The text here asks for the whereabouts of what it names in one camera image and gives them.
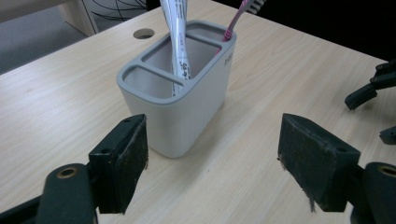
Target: wooden table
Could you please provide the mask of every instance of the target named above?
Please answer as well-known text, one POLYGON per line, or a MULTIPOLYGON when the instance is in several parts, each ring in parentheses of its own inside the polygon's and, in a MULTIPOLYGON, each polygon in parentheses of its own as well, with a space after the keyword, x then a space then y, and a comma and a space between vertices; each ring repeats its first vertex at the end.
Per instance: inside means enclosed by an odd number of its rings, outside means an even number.
MULTIPOLYGON (((235 13, 189 1, 189 20, 224 26, 235 13)), ((0 76, 0 211, 39 194, 47 174, 88 153, 130 116, 116 75, 167 33, 150 11, 0 76), (150 28, 155 35, 136 39, 150 28)), ((368 83, 382 61, 244 14, 226 99, 182 158, 149 152, 125 216, 100 223, 349 223, 345 213, 311 213, 308 199, 276 160, 283 113, 312 119, 370 161, 394 164, 396 150, 378 137, 396 124, 396 90, 349 111, 345 97, 368 83)))

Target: white plastic container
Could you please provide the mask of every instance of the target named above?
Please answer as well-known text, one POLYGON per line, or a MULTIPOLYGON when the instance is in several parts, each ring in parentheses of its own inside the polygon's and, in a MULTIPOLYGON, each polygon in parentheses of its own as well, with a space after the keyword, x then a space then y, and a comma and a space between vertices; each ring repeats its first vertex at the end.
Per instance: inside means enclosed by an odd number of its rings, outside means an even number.
POLYGON ((166 157, 185 154, 224 101, 236 41, 233 33, 230 41, 221 42, 225 30, 206 21, 188 22, 191 80, 171 73, 169 35, 127 63, 117 76, 131 113, 148 116, 148 145, 166 157), (176 96, 173 82, 183 85, 176 96))

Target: toothpaste tube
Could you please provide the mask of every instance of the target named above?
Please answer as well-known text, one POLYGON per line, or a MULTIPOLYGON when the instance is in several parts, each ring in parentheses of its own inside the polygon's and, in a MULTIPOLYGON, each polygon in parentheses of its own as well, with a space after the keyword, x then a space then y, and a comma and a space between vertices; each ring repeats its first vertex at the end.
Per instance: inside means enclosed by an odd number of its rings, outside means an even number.
MULTIPOLYGON (((172 72, 184 80, 191 79, 190 63, 186 51, 186 0, 161 0, 161 7, 169 27, 172 42, 172 72)), ((176 83, 172 86, 173 96, 183 90, 176 83)))

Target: floor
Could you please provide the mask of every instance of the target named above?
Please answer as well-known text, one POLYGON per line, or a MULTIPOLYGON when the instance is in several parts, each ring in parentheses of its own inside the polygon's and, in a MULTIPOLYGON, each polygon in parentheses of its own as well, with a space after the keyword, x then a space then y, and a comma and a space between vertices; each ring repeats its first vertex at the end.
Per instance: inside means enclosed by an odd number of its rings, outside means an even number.
MULTIPOLYGON (((146 12, 144 1, 139 1, 139 5, 135 0, 122 2, 138 6, 132 7, 119 3, 120 8, 131 9, 122 11, 123 18, 132 18, 146 12)), ((89 4, 91 11, 107 17, 105 19, 94 16, 99 31, 104 31, 122 22, 122 20, 117 20, 120 17, 119 12, 107 7, 116 8, 115 1, 92 0, 89 4)), ((0 75, 85 38, 87 36, 63 20, 57 7, 1 22, 0 75)))

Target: wire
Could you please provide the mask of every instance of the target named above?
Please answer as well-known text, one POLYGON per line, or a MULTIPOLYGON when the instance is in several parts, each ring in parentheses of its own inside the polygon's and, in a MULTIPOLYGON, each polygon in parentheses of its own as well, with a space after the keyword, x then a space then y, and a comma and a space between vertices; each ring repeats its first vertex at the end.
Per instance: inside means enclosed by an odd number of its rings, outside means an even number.
POLYGON ((146 3, 144 3, 143 1, 136 0, 136 3, 137 3, 139 6, 141 6, 141 7, 143 7, 143 5, 144 5, 144 7, 147 7, 146 3))
POLYGON ((146 9, 145 7, 142 7, 142 8, 134 8, 134 7, 137 7, 137 6, 133 6, 132 8, 113 8, 113 7, 106 7, 106 6, 103 6, 102 4, 100 4, 100 3, 98 3, 98 2, 96 2, 95 0, 92 0, 96 5, 98 5, 99 7, 103 7, 103 8, 107 8, 107 9, 109 9, 109 10, 113 10, 113 11, 128 11, 128 10, 136 10, 136 9, 146 9))
POLYGON ((125 5, 127 5, 127 6, 131 6, 131 7, 136 7, 136 8, 134 8, 134 9, 147 9, 147 7, 146 6, 142 6, 142 5, 140 5, 139 3, 137 3, 139 6, 137 6, 137 5, 134 5, 134 4, 131 4, 131 3, 126 3, 126 2, 123 2, 123 1, 121 1, 121 0, 118 0, 119 2, 121 2, 121 3, 123 3, 123 4, 125 4, 125 5))
POLYGON ((137 5, 130 4, 130 3, 127 3, 127 2, 124 2, 124 1, 121 1, 121 0, 115 0, 115 4, 116 4, 115 8, 114 7, 106 7, 106 6, 98 3, 96 0, 92 0, 92 1, 99 7, 106 8, 106 9, 118 12, 119 16, 107 16, 107 15, 103 15, 103 14, 91 11, 92 14, 94 14, 94 15, 96 15, 98 17, 104 18, 106 20, 110 20, 110 21, 127 21, 127 20, 131 19, 131 18, 124 17, 122 15, 122 13, 121 13, 122 11, 144 10, 144 9, 147 10, 147 5, 142 0, 135 0, 137 5), (124 4, 124 5, 130 6, 130 7, 129 8, 120 8, 119 2, 124 4))
POLYGON ((116 2, 116 6, 117 6, 117 11, 119 12, 119 15, 120 15, 121 19, 122 19, 123 21, 125 21, 125 19, 122 17, 121 11, 120 11, 119 1, 118 1, 118 0, 115 0, 115 2, 116 2))
POLYGON ((107 15, 99 14, 99 13, 96 13, 96 12, 93 12, 93 11, 91 11, 91 13, 94 14, 94 15, 96 15, 96 16, 98 16, 98 17, 104 18, 104 19, 106 19, 106 20, 110 20, 110 21, 122 21, 122 19, 121 19, 120 17, 107 16, 107 15))

